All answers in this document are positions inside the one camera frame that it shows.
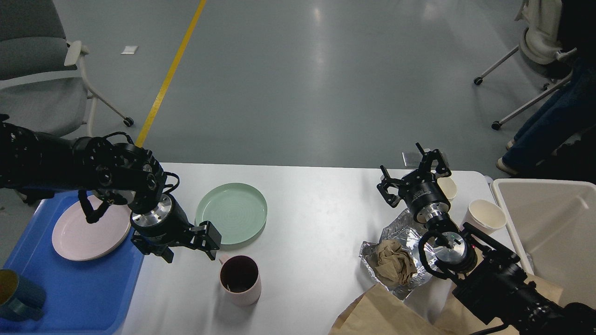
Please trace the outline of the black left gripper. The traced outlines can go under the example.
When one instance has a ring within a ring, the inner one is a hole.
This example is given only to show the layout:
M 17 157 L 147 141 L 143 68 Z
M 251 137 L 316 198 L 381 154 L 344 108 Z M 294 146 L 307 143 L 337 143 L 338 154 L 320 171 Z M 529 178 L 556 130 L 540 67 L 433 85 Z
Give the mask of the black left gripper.
M 222 236 L 210 221 L 193 226 L 181 206 L 171 194 L 162 194 L 157 206 L 146 214 L 132 213 L 134 233 L 131 242 L 144 255 L 161 257 L 173 262 L 173 247 L 200 250 L 214 261 L 221 248 Z

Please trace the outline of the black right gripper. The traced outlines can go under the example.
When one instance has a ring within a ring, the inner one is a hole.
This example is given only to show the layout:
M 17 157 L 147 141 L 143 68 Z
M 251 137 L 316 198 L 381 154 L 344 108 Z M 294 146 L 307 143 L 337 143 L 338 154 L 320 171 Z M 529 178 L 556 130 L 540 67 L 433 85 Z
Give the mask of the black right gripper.
M 382 177 L 377 189 L 390 207 L 396 208 L 404 200 L 415 222 L 427 228 L 441 228 L 451 220 L 451 204 L 439 187 L 438 178 L 451 177 L 451 170 L 439 149 L 425 151 L 420 143 L 415 145 L 422 156 L 416 174 L 398 180 L 390 176 L 385 166 L 380 166 Z

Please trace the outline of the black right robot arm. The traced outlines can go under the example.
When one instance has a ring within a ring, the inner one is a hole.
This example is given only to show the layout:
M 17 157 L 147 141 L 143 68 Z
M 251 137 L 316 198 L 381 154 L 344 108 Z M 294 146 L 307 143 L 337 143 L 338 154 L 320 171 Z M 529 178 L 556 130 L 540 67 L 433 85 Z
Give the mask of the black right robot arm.
M 560 307 L 536 289 L 519 266 L 520 257 L 470 222 L 459 228 L 449 216 L 451 204 L 438 181 L 452 172 L 440 150 L 426 151 L 417 143 L 419 167 L 402 178 L 392 178 L 380 166 L 377 185 L 389 206 L 401 201 L 413 220 L 426 227 L 417 242 L 420 263 L 427 273 L 455 284 L 453 296 L 483 324 L 494 318 L 500 326 L 484 329 L 488 335 L 514 327 L 521 335 L 575 335 L 595 333 L 595 310 L 579 302 Z

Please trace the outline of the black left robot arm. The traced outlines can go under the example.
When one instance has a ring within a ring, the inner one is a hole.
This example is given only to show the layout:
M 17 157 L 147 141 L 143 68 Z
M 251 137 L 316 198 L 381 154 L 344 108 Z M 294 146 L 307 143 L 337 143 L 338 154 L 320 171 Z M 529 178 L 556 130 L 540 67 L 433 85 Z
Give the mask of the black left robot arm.
M 144 255 L 173 261 L 172 248 L 205 252 L 211 260 L 221 248 L 221 233 L 210 221 L 190 223 L 168 184 L 167 172 L 152 151 L 110 136 L 66 140 L 8 123 L 1 115 L 1 187 L 46 199 L 77 191 L 88 223 L 96 223 L 112 205 L 131 210 L 131 241 Z

